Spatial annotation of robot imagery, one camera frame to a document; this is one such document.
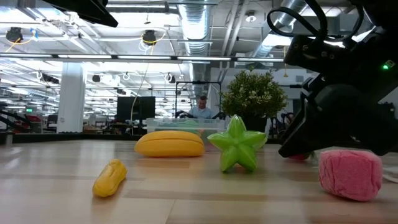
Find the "pink soft toy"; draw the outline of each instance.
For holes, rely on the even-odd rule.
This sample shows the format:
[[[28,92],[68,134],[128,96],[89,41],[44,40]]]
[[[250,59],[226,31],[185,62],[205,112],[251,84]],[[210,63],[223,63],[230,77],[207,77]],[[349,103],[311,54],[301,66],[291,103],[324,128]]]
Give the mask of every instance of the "pink soft toy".
[[[381,188],[381,160],[364,151],[321,152],[319,182],[331,194],[361,202],[372,200]]]

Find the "green plastic star fruit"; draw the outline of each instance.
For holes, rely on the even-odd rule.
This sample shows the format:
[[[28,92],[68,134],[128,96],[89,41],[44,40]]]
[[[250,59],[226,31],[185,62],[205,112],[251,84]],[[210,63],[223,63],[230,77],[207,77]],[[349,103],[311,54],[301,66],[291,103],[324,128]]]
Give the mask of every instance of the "green plastic star fruit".
[[[226,132],[212,134],[207,139],[221,150],[220,165],[223,172],[235,164],[253,171],[257,167],[256,151],[267,142],[267,135],[247,131],[242,119],[234,115]]]

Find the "wooden table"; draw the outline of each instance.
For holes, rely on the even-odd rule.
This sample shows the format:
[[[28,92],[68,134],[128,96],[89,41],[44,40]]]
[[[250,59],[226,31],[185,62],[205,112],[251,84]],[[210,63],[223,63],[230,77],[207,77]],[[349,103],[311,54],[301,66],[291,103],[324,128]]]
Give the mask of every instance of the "wooden table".
[[[219,152],[151,159],[130,141],[63,141],[0,148],[1,223],[398,223],[398,185],[385,181],[369,203],[343,200],[318,184],[316,163],[281,158],[276,145],[258,154],[252,174],[219,171]],[[128,173],[114,197],[92,196],[105,164]],[[383,157],[398,166],[397,154]]]

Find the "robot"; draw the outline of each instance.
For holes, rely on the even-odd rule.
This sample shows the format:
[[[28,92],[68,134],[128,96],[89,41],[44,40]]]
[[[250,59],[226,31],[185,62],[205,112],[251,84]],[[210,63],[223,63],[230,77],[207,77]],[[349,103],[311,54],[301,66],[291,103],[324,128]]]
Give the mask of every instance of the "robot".
[[[346,37],[328,36],[326,16],[319,4],[305,2],[318,17],[319,30],[285,7],[267,15],[267,23],[276,34],[293,37],[284,62],[320,73],[303,83],[301,110],[281,137],[279,154],[290,157],[330,146],[370,149],[378,156],[398,152],[398,120],[377,106],[398,86],[398,2],[351,0],[359,19]],[[271,21],[273,12],[294,17],[315,38],[282,32]],[[351,38],[365,14],[375,27],[357,43]],[[325,41],[343,42],[345,48]]]

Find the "clear plastic container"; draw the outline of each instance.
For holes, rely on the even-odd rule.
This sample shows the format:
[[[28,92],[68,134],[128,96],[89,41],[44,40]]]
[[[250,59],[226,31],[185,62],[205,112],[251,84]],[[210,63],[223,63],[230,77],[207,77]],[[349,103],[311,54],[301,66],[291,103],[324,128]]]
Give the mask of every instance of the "clear plastic container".
[[[226,123],[220,119],[166,119],[148,118],[147,132],[154,131],[188,131],[197,134],[203,141],[207,142],[207,136],[223,132]]]

